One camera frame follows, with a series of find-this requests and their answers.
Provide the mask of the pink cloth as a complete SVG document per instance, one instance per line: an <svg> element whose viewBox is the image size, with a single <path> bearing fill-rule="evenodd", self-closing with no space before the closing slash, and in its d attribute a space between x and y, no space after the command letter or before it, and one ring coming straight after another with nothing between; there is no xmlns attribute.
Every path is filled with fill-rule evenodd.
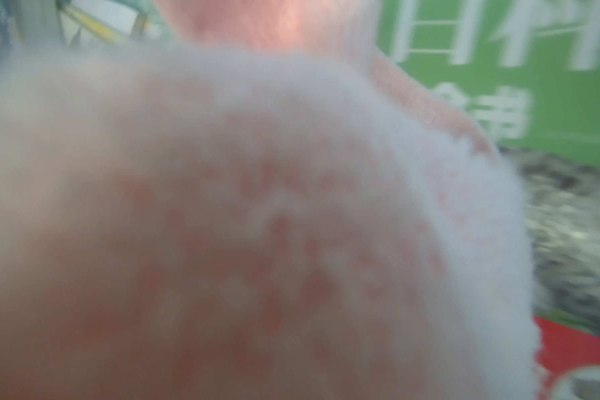
<svg viewBox="0 0 600 400"><path fill-rule="evenodd" d="M161 1L0 68L0 399L534 399L525 196L378 1Z"/></svg>

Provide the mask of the green red dinosaur book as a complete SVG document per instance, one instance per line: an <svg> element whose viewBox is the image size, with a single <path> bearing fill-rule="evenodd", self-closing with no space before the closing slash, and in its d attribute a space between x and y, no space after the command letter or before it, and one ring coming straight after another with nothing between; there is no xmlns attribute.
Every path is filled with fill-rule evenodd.
<svg viewBox="0 0 600 400"><path fill-rule="evenodd" d="M600 1L386 1L379 44L524 176L544 399L600 399Z"/></svg>

